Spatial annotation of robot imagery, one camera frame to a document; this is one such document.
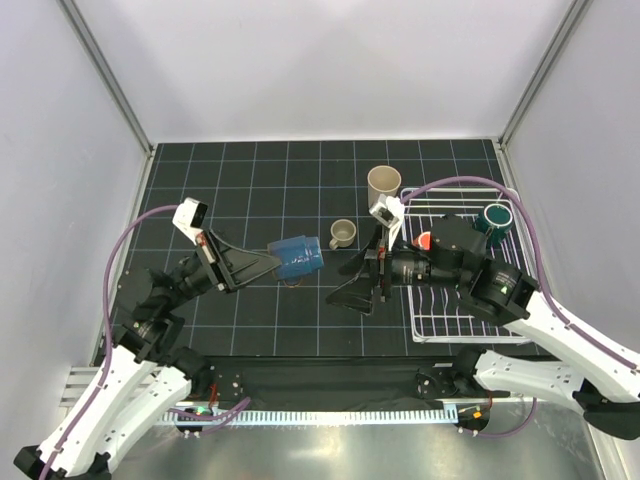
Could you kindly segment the dark blue mug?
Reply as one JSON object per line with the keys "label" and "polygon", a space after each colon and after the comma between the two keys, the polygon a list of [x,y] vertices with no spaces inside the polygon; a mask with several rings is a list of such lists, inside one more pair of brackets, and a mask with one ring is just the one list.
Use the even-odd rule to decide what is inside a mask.
{"label": "dark blue mug", "polygon": [[277,240],[267,245],[267,252],[281,262],[274,271],[274,278],[288,286],[297,286],[305,277],[324,267],[317,236]]}

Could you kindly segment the orange mug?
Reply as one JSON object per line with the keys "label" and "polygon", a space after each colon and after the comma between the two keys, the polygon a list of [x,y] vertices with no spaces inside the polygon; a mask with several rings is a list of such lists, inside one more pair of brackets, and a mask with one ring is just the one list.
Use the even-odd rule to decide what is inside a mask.
{"label": "orange mug", "polygon": [[413,239],[412,245],[420,250],[429,251],[431,249],[431,232],[421,232]]}

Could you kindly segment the dark green mug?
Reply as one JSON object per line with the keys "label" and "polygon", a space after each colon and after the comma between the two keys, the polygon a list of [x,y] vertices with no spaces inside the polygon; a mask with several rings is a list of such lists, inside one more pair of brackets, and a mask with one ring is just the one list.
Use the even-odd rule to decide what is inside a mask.
{"label": "dark green mug", "polygon": [[491,203],[476,216],[473,228],[486,237],[488,247],[497,247],[506,238],[513,223],[514,216],[508,207]]}

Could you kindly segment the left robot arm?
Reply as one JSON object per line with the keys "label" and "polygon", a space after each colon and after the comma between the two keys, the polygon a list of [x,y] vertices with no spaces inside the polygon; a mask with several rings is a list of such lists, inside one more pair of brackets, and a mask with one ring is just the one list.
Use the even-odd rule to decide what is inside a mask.
{"label": "left robot arm", "polygon": [[174,310],[215,289],[233,293],[281,261],[199,231],[195,251],[169,273],[149,268],[120,276],[118,303],[129,316],[107,340],[105,358],[60,426],[23,447],[15,466],[30,479],[109,479],[126,453],[176,402],[201,400],[213,383],[208,360],[174,346],[184,320]]}

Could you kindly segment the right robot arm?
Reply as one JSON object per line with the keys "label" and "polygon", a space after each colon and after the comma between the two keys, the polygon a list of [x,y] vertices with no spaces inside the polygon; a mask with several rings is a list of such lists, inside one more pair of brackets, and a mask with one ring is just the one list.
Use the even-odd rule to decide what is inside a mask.
{"label": "right robot arm", "polygon": [[340,269],[348,281],[326,298],[330,305],[373,311],[373,298],[395,286],[455,290],[458,308],[548,351],[551,361],[510,358],[466,348],[454,360],[452,388],[522,393],[561,405],[618,439],[639,437],[639,355],[568,311],[540,278],[487,252],[486,236],[457,215],[433,221],[428,249],[392,246],[378,226],[369,243]]}

